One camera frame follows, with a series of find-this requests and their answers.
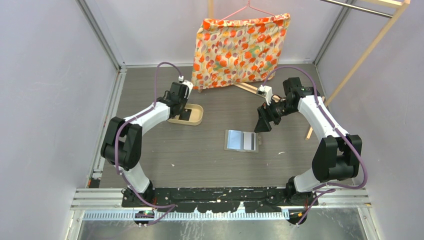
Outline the white magnetic stripe card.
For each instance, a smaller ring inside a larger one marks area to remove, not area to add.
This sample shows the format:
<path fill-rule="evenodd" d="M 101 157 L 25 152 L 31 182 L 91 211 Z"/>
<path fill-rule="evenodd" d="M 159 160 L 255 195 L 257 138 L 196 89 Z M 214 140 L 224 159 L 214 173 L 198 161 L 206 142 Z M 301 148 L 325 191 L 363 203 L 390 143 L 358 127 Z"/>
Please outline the white magnetic stripe card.
<path fill-rule="evenodd" d="M 243 150 L 256 151 L 257 134 L 255 132 L 243 132 Z"/>

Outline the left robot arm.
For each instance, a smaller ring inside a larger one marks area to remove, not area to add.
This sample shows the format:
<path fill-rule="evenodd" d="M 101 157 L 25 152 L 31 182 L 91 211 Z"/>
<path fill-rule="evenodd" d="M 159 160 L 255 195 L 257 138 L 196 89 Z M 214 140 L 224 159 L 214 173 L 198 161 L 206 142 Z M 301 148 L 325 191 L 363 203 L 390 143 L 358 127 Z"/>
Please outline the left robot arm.
<path fill-rule="evenodd" d="M 141 207 L 148 207 L 154 199 L 148 190 L 153 184 L 140 164 L 143 136 L 156 125 L 182 113 L 193 87 L 187 80 L 175 81 L 146 109 L 126 118 L 115 116 L 108 123 L 100 155 L 132 186 L 134 200 Z"/>

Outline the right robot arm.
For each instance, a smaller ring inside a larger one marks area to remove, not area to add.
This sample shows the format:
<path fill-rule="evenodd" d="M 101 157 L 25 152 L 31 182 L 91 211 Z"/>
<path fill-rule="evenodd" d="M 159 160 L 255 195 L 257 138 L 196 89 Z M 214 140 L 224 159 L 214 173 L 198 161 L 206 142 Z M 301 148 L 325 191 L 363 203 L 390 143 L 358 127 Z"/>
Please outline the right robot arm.
<path fill-rule="evenodd" d="M 302 86 L 299 77 L 283 81 L 285 97 L 274 100 L 272 88 L 261 85 L 256 93 L 265 98 L 257 108 L 258 121 L 255 133 L 270 132 L 281 118 L 294 113 L 302 114 L 312 127 L 318 148 L 306 172 L 291 177 L 284 189 L 284 196 L 291 205 L 299 205 L 312 191 L 325 184 L 355 178 L 360 169 L 359 157 L 362 139 L 340 127 L 320 98 L 316 86 Z"/>

